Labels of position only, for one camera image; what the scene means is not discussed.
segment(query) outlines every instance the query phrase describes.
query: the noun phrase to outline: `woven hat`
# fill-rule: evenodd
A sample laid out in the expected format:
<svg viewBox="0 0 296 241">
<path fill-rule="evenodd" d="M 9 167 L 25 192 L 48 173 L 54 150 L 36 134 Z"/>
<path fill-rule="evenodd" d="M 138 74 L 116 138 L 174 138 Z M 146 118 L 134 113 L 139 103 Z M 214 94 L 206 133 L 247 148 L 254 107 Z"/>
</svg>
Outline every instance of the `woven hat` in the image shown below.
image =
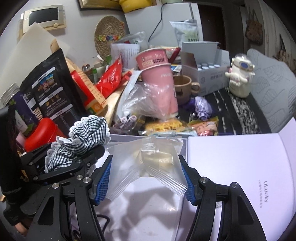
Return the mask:
<svg viewBox="0 0 296 241">
<path fill-rule="evenodd" d="M 110 44 L 125 36 L 124 23 L 114 16 L 106 16 L 99 21 L 94 33 L 96 51 L 103 60 L 110 55 Z"/>
</svg>

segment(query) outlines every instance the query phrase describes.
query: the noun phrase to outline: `black snack bag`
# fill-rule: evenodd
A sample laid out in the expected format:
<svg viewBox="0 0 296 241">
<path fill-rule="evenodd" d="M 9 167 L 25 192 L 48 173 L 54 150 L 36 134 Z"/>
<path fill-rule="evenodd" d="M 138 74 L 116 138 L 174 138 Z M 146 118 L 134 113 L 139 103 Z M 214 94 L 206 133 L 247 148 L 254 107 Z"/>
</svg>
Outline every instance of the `black snack bag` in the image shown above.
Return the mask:
<svg viewBox="0 0 296 241">
<path fill-rule="evenodd" d="M 41 62 L 22 82 L 20 91 L 33 97 L 32 110 L 39 108 L 66 136 L 76 121 L 87 116 L 62 49 Z"/>
</svg>

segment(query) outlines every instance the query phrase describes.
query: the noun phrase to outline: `brown mug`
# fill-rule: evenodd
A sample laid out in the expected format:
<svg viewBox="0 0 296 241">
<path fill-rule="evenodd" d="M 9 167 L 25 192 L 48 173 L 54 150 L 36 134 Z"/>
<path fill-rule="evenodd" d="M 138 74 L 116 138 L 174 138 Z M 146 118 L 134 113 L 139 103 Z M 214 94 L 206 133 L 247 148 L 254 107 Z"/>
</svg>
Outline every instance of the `brown mug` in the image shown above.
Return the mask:
<svg viewBox="0 0 296 241">
<path fill-rule="evenodd" d="M 192 82 L 190 77 L 185 75 L 174 75 L 173 77 L 178 105 L 187 103 L 191 95 L 197 95 L 200 91 L 200 84 Z"/>
</svg>

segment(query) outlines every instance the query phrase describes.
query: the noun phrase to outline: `mug handle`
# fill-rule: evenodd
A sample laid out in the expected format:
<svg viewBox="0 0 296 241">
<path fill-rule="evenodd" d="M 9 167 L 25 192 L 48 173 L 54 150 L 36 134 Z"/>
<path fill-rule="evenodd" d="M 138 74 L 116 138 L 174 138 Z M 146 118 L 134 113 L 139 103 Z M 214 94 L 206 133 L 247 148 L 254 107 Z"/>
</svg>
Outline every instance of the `mug handle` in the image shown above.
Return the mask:
<svg viewBox="0 0 296 241">
<path fill-rule="evenodd" d="M 191 93 L 193 95 L 197 95 L 199 93 L 199 91 L 200 91 L 200 84 L 197 83 L 197 82 L 192 82 L 191 87 L 193 87 L 193 86 L 198 86 L 198 90 L 194 90 L 194 89 L 191 88 Z"/>
</svg>

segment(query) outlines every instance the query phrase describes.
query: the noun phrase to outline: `gold picture frame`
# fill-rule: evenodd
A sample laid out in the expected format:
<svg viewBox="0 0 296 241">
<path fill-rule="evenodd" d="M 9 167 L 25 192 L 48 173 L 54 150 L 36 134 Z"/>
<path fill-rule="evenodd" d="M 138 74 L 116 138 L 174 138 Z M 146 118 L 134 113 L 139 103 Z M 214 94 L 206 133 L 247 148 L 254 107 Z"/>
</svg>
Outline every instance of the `gold picture frame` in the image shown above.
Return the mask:
<svg viewBox="0 0 296 241">
<path fill-rule="evenodd" d="M 119 0 L 78 0 L 80 10 L 111 9 L 122 11 Z"/>
</svg>

